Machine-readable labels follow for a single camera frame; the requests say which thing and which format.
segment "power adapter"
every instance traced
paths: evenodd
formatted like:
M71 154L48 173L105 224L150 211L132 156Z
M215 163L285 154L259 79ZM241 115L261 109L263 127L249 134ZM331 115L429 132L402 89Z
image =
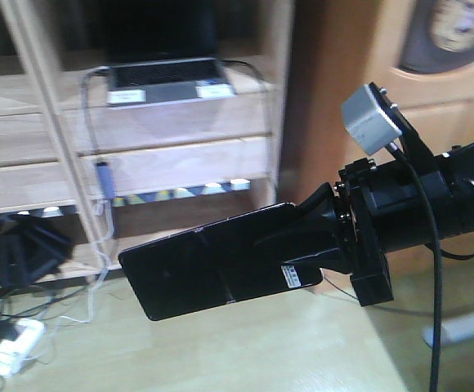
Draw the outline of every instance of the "power adapter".
M113 200L115 198L115 187L114 187L114 177L112 176L112 171L107 162L97 162L96 163L97 177L99 178L99 183L101 184L101 190L103 195L107 200Z

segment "wooden bookshelf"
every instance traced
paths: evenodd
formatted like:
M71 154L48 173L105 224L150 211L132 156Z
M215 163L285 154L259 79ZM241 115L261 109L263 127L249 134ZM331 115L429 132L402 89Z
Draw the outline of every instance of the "wooden bookshelf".
M225 29L231 2L216 3ZM85 8L96 3L83 2L75 11L82 13L70 15L59 2L0 0L19 54L0 56L0 213L75 205L87 241L96 241L105 232L105 218L94 212L100 197L93 167L98 158L109 162L118 196L234 178L256 185L238 192L238 202L232 193L189 201L191 209L181 215L196 216L194 221L177 216L185 205L180 199L141 205L141 216L152 211L150 220L160 218L152 225L121 219L118 249L244 212L244 206L248 211L273 203L294 0L243 4L248 14L236 17L245 28L224 32L220 55L249 62L266 81L259 83L249 69L231 66L226 73L236 97L112 110L106 104L105 79L93 78L89 106L100 146L97 156L80 124L79 85L88 69L105 64L104 48L93 40L78 50L65 43L79 32L94 36L96 22L88 18L97 10ZM206 206L206 198L217 202ZM129 211L115 208L116 215ZM94 274L101 267L89 245L79 246L87 250L76 252L61 276Z

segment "floor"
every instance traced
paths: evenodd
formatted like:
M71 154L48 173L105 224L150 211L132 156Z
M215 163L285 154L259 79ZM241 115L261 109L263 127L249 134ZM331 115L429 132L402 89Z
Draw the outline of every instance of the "floor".
M5 391L427 390L427 314L360 308L323 283L155 323L117 275L97 291L89 324L56 317L86 318L86 292L50 308L48 333L33 352L39 358ZM449 265L445 281L447 315L474 309L474 261ZM430 311L430 270L397 276L393 286L388 307ZM14 306L39 301L25 295ZM442 360L440 390L474 390L474 340L446 347Z

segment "extension cord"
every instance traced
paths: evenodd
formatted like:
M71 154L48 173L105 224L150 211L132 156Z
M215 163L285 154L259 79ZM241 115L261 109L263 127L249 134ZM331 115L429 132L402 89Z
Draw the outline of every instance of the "extension cord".
M38 320L20 318L15 325L19 336L14 341L3 339L0 343L0 376L16 374L26 356L32 351L44 333L45 326Z

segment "white cable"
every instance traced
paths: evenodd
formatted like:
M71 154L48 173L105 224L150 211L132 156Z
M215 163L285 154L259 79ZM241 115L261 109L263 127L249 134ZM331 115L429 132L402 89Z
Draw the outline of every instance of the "white cable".
M87 110L88 110L88 83L91 79L92 76L95 74L101 72L101 71L106 71L109 67L107 66L100 66L96 67L94 69L90 69L88 72L86 72L81 80L81 116L79 116L78 120L78 134L81 135L83 131L87 127L87 122L86 122L86 117L87 117ZM56 325L54 329L48 334L48 337L52 341L53 344L53 337L57 333L57 331L60 328L62 320L69 320L75 323L90 323L94 317L95 317L95 311L93 307L93 300L94 300L94 295L96 291L101 287L102 283L104 282L106 275L108 274L109 266L113 264L113 261L111 260L110 256L108 256L106 253L104 253L100 248L99 245L104 243L105 241L111 239L114 236L114 217L113 217L113 212L112 212L112 203L110 200L105 200L102 199L97 202L98 204L102 204L104 206L103 212L105 213L106 217L106 224L107 224L107 230L104 235L102 235L99 239L96 241L91 242L92 249L94 252L101 257L103 260L102 263L102 269L101 272L99 273L99 276L93 286L88 289L88 299L87 299L87 317L84 319L79 319L79 318L73 318L70 316L59 316L57 318ZM33 359L38 359L45 353L41 353L36 355L35 357L29 358L29 360Z

